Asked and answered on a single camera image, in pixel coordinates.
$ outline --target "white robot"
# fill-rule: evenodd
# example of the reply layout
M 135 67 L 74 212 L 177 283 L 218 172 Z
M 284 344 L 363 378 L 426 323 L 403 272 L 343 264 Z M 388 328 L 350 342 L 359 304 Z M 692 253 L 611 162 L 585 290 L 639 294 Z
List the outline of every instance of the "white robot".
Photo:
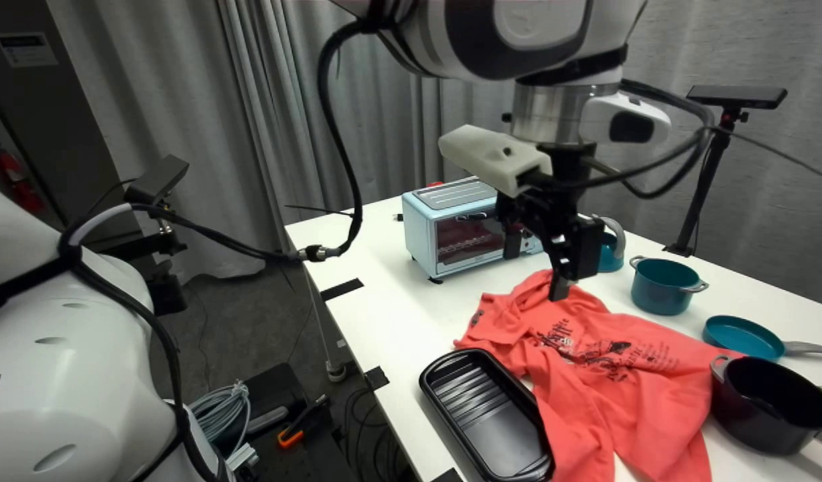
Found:
M 627 34 L 645 0 L 336 0 L 410 70 L 435 77 L 516 77 L 510 134 L 463 125 L 438 148 L 498 186 L 505 208 L 545 236 L 568 282 L 589 275 L 578 241 L 592 220 L 574 190 L 530 180 L 585 180 L 597 142 L 653 144 L 668 118 L 617 90 Z M 0 283 L 56 256 L 58 233 L 0 196 Z M 86 249 L 82 263 L 149 307 L 134 267 Z M 236 478 L 197 423 L 155 394 L 149 326 L 121 303 L 58 272 L 0 303 L 0 482 Z M 149 473 L 147 466 L 170 446 Z

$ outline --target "gray curtain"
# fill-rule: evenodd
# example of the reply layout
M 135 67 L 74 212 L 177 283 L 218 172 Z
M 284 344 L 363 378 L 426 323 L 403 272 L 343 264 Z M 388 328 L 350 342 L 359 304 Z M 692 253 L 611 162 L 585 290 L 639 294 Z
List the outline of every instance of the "gray curtain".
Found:
M 347 20 L 327 0 L 48 0 L 121 173 L 162 153 L 193 161 L 177 207 L 260 247 L 285 247 L 295 207 L 347 207 L 347 186 L 315 99 L 315 53 Z M 631 34 L 627 75 L 686 94 L 696 83 L 787 85 L 778 113 L 739 130 L 822 168 L 822 0 L 661 0 Z M 502 128 L 508 83 L 420 81 L 372 39 L 350 39 L 331 81 L 363 197 L 459 172 L 435 136 L 459 122 Z M 674 116 L 676 134 L 692 121 Z M 668 172 L 639 180 L 645 186 Z M 692 180 L 661 200 L 621 186 L 585 212 L 671 241 Z M 822 180 L 732 142 L 700 216 L 698 253 L 822 300 Z M 193 241 L 184 272 L 256 269 Z

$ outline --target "black tray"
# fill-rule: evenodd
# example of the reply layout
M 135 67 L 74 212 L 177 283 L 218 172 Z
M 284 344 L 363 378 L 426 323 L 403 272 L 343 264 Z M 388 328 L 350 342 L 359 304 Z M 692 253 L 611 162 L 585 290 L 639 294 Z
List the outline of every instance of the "black tray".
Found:
M 554 457 L 533 394 L 486 351 L 445 354 L 418 382 L 473 457 L 478 477 L 550 477 Z

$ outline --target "crumpled fabric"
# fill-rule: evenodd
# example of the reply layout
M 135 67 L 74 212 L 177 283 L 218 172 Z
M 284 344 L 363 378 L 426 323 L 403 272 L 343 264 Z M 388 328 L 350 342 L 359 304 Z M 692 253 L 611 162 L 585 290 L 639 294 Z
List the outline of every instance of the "crumpled fabric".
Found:
M 639 478 L 707 482 L 700 425 L 722 351 L 611 314 L 578 287 L 548 303 L 548 282 L 541 269 L 510 294 L 485 294 L 458 347 L 485 347 L 533 382 L 554 482 L 607 482 L 612 452 Z

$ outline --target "white table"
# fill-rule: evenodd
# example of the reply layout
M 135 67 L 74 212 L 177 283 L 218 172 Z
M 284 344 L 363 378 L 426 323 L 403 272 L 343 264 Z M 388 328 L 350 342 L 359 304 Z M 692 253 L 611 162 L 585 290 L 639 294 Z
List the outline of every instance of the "white table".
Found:
M 445 283 L 431 283 L 403 249 L 403 225 L 395 220 L 399 212 L 399 197 L 368 204 L 352 249 L 340 259 L 308 263 L 308 269 L 317 290 L 328 290 L 347 278 L 363 283 L 363 290 L 333 298 L 327 304 L 355 354 L 359 366 L 382 366 L 388 374 L 390 382 L 374 394 L 418 473 L 423 478 L 435 478 L 446 468 L 459 468 L 420 410 L 423 394 L 418 387 L 418 374 L 466 332 L 482 292 L 508 292 L 524 275 L 548 264 L 545 253 L 534 253 L 469 269 L 445 278 Z M 288 236 L 297 247 L 340 243 L 346 228 L 347 216 L 328 213 L 288 225 Z M 627 239 L 627 256 L 631 253 L 668 256 L 661 253 L 657 243 L 639 236 Z M 819 303 L 696 256 L 686 263 L 700 272 L 710 290 L 696 294 L 690 307 L 671 319 L 648 316 L 631 304 L 628 264 L 617 272 L 585 278 L 578 287 L 597 294 L 611 310 L 636 314 L 690 338 L 698 338 L 703 319 L 732 314 L 754 319 L 778 338 L 822 342 Z M 781 358 L 781 365 L 822 385 L 822 361 Z M 703 436 L 716 482 L 822 478 L 822 441 L 811 441 L 795 457 L 769 457 L 730 441 L 714 423 L 707 423 Z M 615 478 L 631 478 L 621 460 L 615 460 Z

